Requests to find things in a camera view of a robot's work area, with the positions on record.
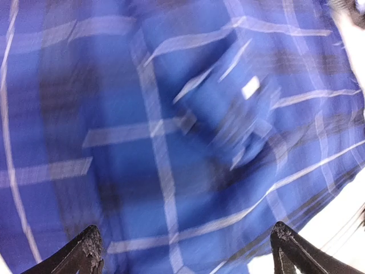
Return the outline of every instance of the blue plaid shirt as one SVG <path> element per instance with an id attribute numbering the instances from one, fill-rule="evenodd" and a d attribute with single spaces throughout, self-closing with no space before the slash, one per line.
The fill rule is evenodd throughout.
<path id="1" fill-rule="evenodd" d="M 364 166 L 364 98 L 324 0 L 0 7 L 0 253 L 89 224 L 105 273 L 248 273 Z"/>

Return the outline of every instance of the plaid fabric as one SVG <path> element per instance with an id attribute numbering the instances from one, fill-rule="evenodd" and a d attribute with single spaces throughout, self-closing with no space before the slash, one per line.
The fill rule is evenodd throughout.
<path id="1" fill-rule="evenodd" d="M 322 0 L 0 13 L 0 253 L 15 273 L 89 224 L 106 273 L 247 273 L 276 221 L 302 228 L 364 166 L 363 95 Z"/>

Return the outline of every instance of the white stripe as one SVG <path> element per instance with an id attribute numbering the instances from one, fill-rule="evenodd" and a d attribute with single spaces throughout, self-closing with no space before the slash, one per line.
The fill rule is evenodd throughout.
<path id="1" fill-rule="evenodd" d="M 195 272 L 188 267 L 182 267 L 177 274 L 194 274 Z"/>
<path id="2" fill-rule="evenodd" d="M 182 90 L 176 95 L 172 103 L 176 103 L 179 101 L 182 97 L 184 97 L 190 90 L 193 90 L 197 86 L 201 84 L 201 82 L 204 81 L 204 79 L 209 75 L 209 73 L 212 71 L 213 66 L 208 68 L 206 71 L 204 71 L 202 74 L 194 77 L 190 81 L 188 81 L 185 86 L 182 88 Z"/>
<path id="3" fill-rule="evenodd" d="M 213 269 L 212 271 L 210 271 L 209 272 L 209 274 L 216 274 L 217 273 L 217 271 L 219 270 L 219 269 L 221 269 L 222 267 L 223 267 L 223 265 L 225 265 L 225 263 L 226 263 L 227 261 L 223 261 L 223 262 L 221 262 L 219 265 L 217 265 L 217 267 L 215 267 L 215 269 Z"/>
<path id="4" fill-rule="evenodd" d="M 106 146 L 109 144 L 119 144 L 125 142 L 131 142 L 134 140 L 140 140 L 151 137 L 149 128 L 153 126 L 153 123 L 163 123 L 164 131 L 156 129 L 153 132 L 154 136 L 164 135 L 181 130 L 181 124 L 186 121 L 187 117 L 175 117 L 172 119 L 165 119 L 150 123 L 138 123 L 127 126 L 118 126 L 110 128 L 98 128 L 89 130 L 85 140 L 82 144 L 83 147 L 97 147 Z"/>
<path id="5" fill-rule="evenodd" d="M 306 100 L 314 99 L 314 98 L 331 98 L 340 95 L 348 95 L 352 96 L 357 93 L 360 93 L 361 90 L 314 90 L 309 91 L 299 95 L 293 95 L 290 97 L 285 97 L 280 99 L 272 109 L 279 108 L 279 107 L 286 107 L 291 106 L 292 104 L 297 104 Z"/>
<path id="6" fill-rule="evenodd" d="M 2 134 L 3 134 L 3 142 L 5 148 L 6 155 L 6 164 L 7 164 L 7 172 L 9 175 L 11 194 L 13 195 L 14 204 L 18 212 L 18 216 L 21 221 L 22 229 L 27 237 L 30 249 L 34 256 L 36 263 L 40 263 L 42 261 L 37 244 L 34 240 L 34 236 L 32 230 L 28 224 L 27 217 L 24 210 L 24 205 L 22 203 L 22 198 L 19 193 L 18 185 L 17 185 L 17 177 L 15 175 L 14 163 L 13 163 L 13 155 L 11 153 L 11 140 L 10 140 L 10 129 L 9 129 L 9 109 L 7 104 L 7 87 L 6 87 L 6 74 L 7 74 L 7 59 L 9 57 L 9 51 L 11 47 L 11 43 L 14 38 L 15 31 L 15 19 L 18 14 L 19 2 L 18 0 L 13 0 L 11 2 L 10 9 L 10 24 L 6 33 L 6 50 L 4 53 L 4 58 L 1 64 L 1 87 L 0 87 L 0 99 L 1 99 L 1 118 L 2 118 Z"/>
<path id="7" fill-rule="evenodd" d="M 145 65 L 154 57 L 162 54 L 171 53 L 177 50 L 192 49 L 221 40 L 237 27 L 262 33 L 284 33 L 292 36 L 328 36 L 332 33 L 330 30 L 306 30 L 290 25 L 270 23 L 250 16 L 232 17 L 232 22 L 226 24 L 219 30 L 209 33 L 181 35 L 166 39 L 158 45 L 145 62 Z"/>
<path id="8" fill-rule="evenodd" d="M 61 180 L 85 175 L 91 164 L 92 157 L 77 160 L 41 164 L 34 167 L 15 169 L 18 186 L 27 186 L 52 180 Z M 7 171 L 0 171 L 0 188 L 9 186 Z"/>
<path id="9" fill-rule="evenodd" d="M 226 76 L 234 69 L 234 67 L 237 66 L 237 64 L 239 63 L 242 54 L 245 52 L 246 48 L 248 47 L 248 45 L 251 43 L 252 39 L 248 40 L 238 51 L 238 53 L 233 57 L 233 60 L 231 61 L 229 67 L 227 68 L 227 70 L 222 74 L 222 76 L 219 78 L 219 82 L 221 82 L 224 78 L 226 78 Z"/>
<path id="10" fill-rule="evenodd" d="M 136 33 L 131 42 L 131 55 L 139 75 L 147 118 L 150 121 L 160 121 L 162 115 L 159 91 L 153 64 L 146 62 L 149 59 L 149 54 L 141 30 Z M 178 273 L 184 266 L 184 263 L 180 248 L 175 242 L 176 235 L 179 232 L 175 201 L 175 182 L 172 175 L 167 142 L 164 136 L 165 130 L 163 123 L 159 127 L 162 134 L 152 137 L 152 146 L 160 178 L 161 191 L 164 198 L 165 219 L 169 237 L 170 263 L 173 272 Z M 156 127 L 149 127 L 151 135 L 153 135 L 155 128 Z"/>
<path id="11" fill-rule="evenodd" d="M 241 27 L 260 33 L 284 33 L 291 36 L 328 36 L 330 30 L 301 29 L 292 25 L 270 23 L 250 16 L 232 17 L 232 27 Z"/>
<path id="12" fill-rule="evenodd" d="M 231 32 L 232 28 L 223 27 L 219 30 L 212 31 L 210 33 L 187 34 L 169 38 L 158 45 L 158 47 L 154 50 L 154 52 L 145 62 L 145 66 L 154 57 L 159 56 L 161 54 L 171 53 L 177 50 L 186 50 L 186 49 L 192 49 L 194 47 L 200 47 L 221 40 Z"/>
<path id="13" fill-rule="evenodd" d="M 232 165 L 230 166 L 229 170 L 233 170 L 236 167 L 236 165 L 240 162 L 240 160 L 244 156 L 245 152 L 246 148 L 243 148 L 235 157 L 233 157 Z"/>
<path id="14" fill-rule="evenodd" d="M 177 243 L 178 241 L 180 240 L 186 240 L 186 239 L 190 239 L 192 237 L 197 237 L 197 236 L 201 236 L 201 235 L 204 235 L 204 234 L 207 234 L 207 233 L 210 233 L 210 232 L 214 232 L 214 231 L 217 231 L 219 229 L 222 229 L 222 228 L 225 228 L 225 227 L 228 227 L 230 225 L 233 225 L 235 223 L 237 223 L 238 221 L 242 220 L 248 213 L 250 213 L 252 210 L 255 209 L 255 207 L 257 205 L 259 205 L 259 203 L 261 201 L 263 201 L 263 199 L 271 192 L 283 187 L 283 186 L 286 186 L 287 184 L 290 184 L 291 182 L 301 178 L 302 176 L 305 176 L 307 175 L 308 173 L 316 170 L 317 168 L 321 167 L 322 165 L 324 164 L 327 164 L 333 160 L 335 160 L 336 158 L 342 156 L 343 154 L 351 151 L 352 149 L 358 147 L 358 146 L 361 146 L 365 144 L 365 140 L 361 141 L 361 142 L 358 142 L 356 144 L 353 144 L 352 146 L 348 147 L 347 149 L 345 150 L 342 150 L 340 151 L 339 153 L 336 153 L 334 155 L 332 155 L 331 157 L 328 157 L 328 158 L 325 158 L 323 160 L 321 160 L 320 162 L 316 163 L 316 164 L 313 164 L 312 166 L 309 166 L 309 167 L 306 167 L 282 180 L 279 180 L 277 181 L 272 187 L 270 187 L 270 189 L 268 191 L 266 191 L 266 193 L 264 194 L 263 197 L 260 198 L 259 201 L 256 202 L 256 204 L 254 204 L 252 207 L 250 208 L 246 208 L 240 212 L 237 212 L 235 214 L 232 214 L 230 216 L 226 216 L 226 217 L 223 217 L 223 218 L 220 218 L 220 219 L 217 219 L 217 220 L 214 220 L 214 221 L 210 221 L 204 225 L 201 225 L 199 227 L 193 227 L 193 228 L 189 228 L 189 229 L 186 229 L 182 232 L 180 232 L 174 239 L 173 239 L 173 242 L 174 243 Z M 153 241 L 157 241 L 155 237 L 152 237 L 152 238 L 148 238 L 148 242 L 149 243 L 153 243 Z M 127 243 L 127 241 L 118 241 L 118 242 L 113 242 L 111 245 L 112 245 L 112 248 L 111 250 L 117 250 L 118 248 L 121 248 L 120 246 L 121 245 L 125 245 Z M 133 250 L 136 250 L 138 249 L 137 246 L 132 246 L 130 245 L 129 243 L 127 244 L 127 246 L 129 246 L 130 248 L 134 248 L 134 249 L 123 249 L 125 252 L 127 251 L 133 251 Z M 152 247 L 155 247 L 155 245 L 151 244 L 151 245 L 148 245 L 146 244 L 145 245 L 145 249 L 147 248 L 152 248 Z"/>
<path id="15" fill-rule="evenodd" d="M 323 124 L 323 113 L 322 110 L 318 112 L 315 116 L 315 130 L 319 139 L 319 146 L 321 147 L 321 159 L 328 157 L 329 154 L 329 144 L 327 140 L 327 134 L 325 125 Z M 327 184 L 329 193 L 334 197 L 336 194 L 336 189 L 334 185 L 334 179 L 332 176 L 331 169 L 327 164 L 321 166 L 323 177 Z"/>
<path id="16" fill-rule="evenodd" d="M 151 247 L 161 247 L 169 244 L 168 236 L 158 236 L 150 238 L 139 238 L 135 240 L 115 242 L 112 241 L 107 249 L 109 254 L 124 253 L 132 250 L 148 249 Z"/>
<path id="17" fill-rule="evenodd" d="M 92 35 L 125 35 L 134 25 L 135 19 L 123 16 L 102 16 L 77 22 L 73 20 L 43 31 L 21 33 L 14 36 L 11 54 L 22 54 L 37 51 L 57 44 Z M 6 45 L 6 37 L 0 36 L 0 50 Z"/>
<path id="18" fill-rule="evenodd" d="M 282 0 L 282 3 L 284 6 L 286 22 L 288 24 L 293 24 L 295 27 L 299 27 L 293 0 Z M 327 30 L 327 35 L 330 35 L 331 33 L 331 31 Z M 298 49 L 299 55 L 303 58 L 313 88 L 315 90 L 324 89 L 325 85 L 323 84 L 320 73 L 317 70 L 316 63 L 310 54 L 306 40 L 303 37 L 295 37 L 293 34 L 291 34 L 291 36 L 293 36 L 293 41 Z M 308 53 L 310 54 L 309 58 L 305 59 L 304 56 Z"/>

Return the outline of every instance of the blue fabric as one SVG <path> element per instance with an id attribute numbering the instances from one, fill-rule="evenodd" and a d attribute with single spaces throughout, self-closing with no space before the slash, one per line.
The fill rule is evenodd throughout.
<path id="1" fill-rule="evenodd" d="M 14 273 L 90 224 L 105 273 L 227 260 L 217 273 L 248 273 L 276 221 L 302 228 L 364 166 L 364 98 L 323 1 L 0 13 L 0 254 Z"/>

